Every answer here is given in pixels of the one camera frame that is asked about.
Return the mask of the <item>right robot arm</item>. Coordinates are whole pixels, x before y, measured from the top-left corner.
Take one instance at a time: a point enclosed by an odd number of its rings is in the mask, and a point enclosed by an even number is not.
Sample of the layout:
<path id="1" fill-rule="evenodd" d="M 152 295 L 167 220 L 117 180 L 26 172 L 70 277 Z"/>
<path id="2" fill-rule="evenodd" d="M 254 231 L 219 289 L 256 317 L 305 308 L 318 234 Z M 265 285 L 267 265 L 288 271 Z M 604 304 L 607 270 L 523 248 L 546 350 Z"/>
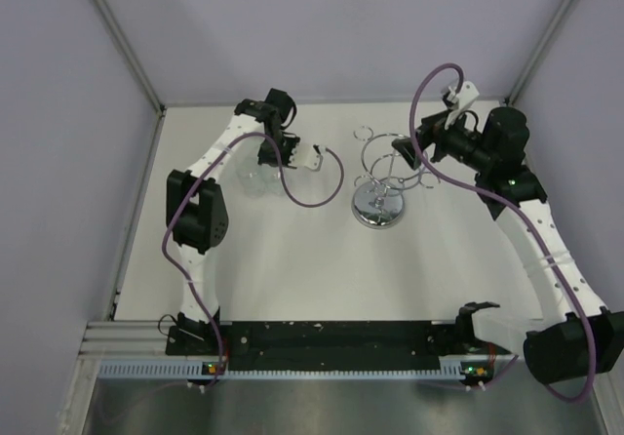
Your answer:
<path id="1" fill-rule="evenodd" d="M 425 166 L 479 195 L 521 262 L 541 316 L 506 317 L 493 303 L 472 303 L 463 309 L 455 341 L 469 353 L 491 342 L 523 357 L 547 388 L 575 378 L 591 387 L 623 351 L 623 314 L 588 285 L 557 229 L 546 191 L 525 162 L 523 112 L 496 107 L 482 129 L 467 128 L 466 117 L 450 109 L 425 117 L 392 146 L 413 168 Z"/>

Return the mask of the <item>clear wine glass four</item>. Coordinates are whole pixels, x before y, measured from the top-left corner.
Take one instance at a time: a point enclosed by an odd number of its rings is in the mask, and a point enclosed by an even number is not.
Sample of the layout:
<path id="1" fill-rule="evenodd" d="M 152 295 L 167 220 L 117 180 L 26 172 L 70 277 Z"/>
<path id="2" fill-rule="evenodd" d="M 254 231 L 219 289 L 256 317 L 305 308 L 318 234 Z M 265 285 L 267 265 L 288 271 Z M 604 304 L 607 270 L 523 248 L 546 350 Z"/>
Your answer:
<path id="1" fill-rule="evenodd" d="M 254 174 L 255 196 L 285 197 L 282 174 L 277 168 L 260 166 Z"/>

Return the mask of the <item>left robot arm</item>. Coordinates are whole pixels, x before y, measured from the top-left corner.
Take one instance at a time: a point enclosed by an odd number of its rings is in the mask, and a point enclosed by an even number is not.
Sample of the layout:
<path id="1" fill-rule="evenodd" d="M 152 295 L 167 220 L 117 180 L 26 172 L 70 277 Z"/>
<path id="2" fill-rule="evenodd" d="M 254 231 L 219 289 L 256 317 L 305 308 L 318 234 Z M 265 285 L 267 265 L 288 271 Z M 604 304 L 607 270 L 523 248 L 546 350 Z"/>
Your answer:
<path id="1" fill-rule="evenodd" d="M 195 163 L 171 171 L 166 179 L 166 232 L 161 249 L 165 259 L 181 273 L 184 299 L 175 330 L 200 353 L 224 354 L 219 329 L 215 280 L 208 271 L 209 253 L 225 238 L 229 227 L 221 182 L 234 157 L 252 150 L 257 167 L 277 171 L 305 166 L 301 138 L 289 131 L 297 114 L 293 98 L 272 88 L 261 100 L 243 99 L 224 132 Z"/>

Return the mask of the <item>clear wine glass one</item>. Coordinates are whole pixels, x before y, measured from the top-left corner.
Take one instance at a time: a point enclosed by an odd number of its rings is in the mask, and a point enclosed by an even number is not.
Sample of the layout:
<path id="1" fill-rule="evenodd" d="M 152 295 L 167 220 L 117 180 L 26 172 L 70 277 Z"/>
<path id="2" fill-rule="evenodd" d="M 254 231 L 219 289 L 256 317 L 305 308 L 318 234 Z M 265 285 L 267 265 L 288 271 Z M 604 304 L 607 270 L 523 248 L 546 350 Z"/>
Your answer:
<path id="1" fill-rule="evenodd" d="M 247 196 L 260 197 L 264 194 L 264 181 L 254 159 L 243 160 L 236 168 L 236 175 Z"/>

